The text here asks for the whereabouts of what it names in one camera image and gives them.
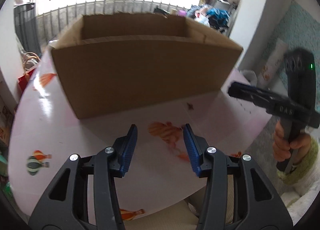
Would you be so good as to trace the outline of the person's right hand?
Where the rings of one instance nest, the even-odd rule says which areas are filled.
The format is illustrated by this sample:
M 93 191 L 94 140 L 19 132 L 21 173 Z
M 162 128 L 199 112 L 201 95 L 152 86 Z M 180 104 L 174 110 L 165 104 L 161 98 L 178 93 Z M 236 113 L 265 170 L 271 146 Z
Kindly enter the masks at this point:
M 283 162 L 291 157 L 290 150 L 298 150 L 293 164 L 299 164 L 307 155 L 311 147 L 311 136 L 301 133 L 293 142 L 289 143 L 284 139 L 284 129 L 278 121 L 275 126 L 273 156 L 277 162 Z

